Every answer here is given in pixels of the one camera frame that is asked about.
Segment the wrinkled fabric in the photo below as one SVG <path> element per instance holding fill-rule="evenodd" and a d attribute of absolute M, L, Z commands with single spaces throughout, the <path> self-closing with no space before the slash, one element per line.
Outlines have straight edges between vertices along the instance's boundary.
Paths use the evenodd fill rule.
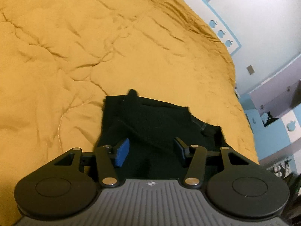
<path fill-rule="evenodd" d="M 0 0 L 0 225 L 13 190 L 72 147 L 91 151 L 103 99 L 189 106 L 257 161 L 225 45 L 183 0 Z"/>

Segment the black garment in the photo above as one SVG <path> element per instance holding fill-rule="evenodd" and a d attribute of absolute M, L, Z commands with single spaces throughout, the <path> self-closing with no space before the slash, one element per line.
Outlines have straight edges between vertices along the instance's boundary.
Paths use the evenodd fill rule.
<path fill-rule="evenodd" d="M 184 178 L 188 168 L 175 156 L 175 137 L 208 151 L 228 146 L 220 127 L 198 120 L 188 107 L 138 97 L 133 89 L 128 95 L 106 97 L 97 146 L 114 146 L 126 137 L 130 151 L 123 166 L 116 169 L 121 180 Z"/>

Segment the ridged surface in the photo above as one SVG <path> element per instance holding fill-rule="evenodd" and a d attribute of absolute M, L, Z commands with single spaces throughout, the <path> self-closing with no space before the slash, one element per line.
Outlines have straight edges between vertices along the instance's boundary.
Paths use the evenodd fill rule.
<path fill-rule="evenodd" d="M 280 218 L 242 222 L 214 208 L 203 194 L 176 180 L 128 179 L 115 189 L 104 189 L 86 211 L 68 219 L 46 222 L 24 217 L 16 226 L 285 226 Z"/>

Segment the bed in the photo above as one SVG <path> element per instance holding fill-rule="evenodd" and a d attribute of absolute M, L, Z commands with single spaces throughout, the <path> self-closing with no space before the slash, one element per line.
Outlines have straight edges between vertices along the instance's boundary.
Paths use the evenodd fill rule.
<path fill-rule="evenodd" d="M 93 150 L 103 99 L 189 106 L 258 162 L 225 45 L 183 0 L 0 0 L 0 225 L 24 176 L 73 147 Z"/>

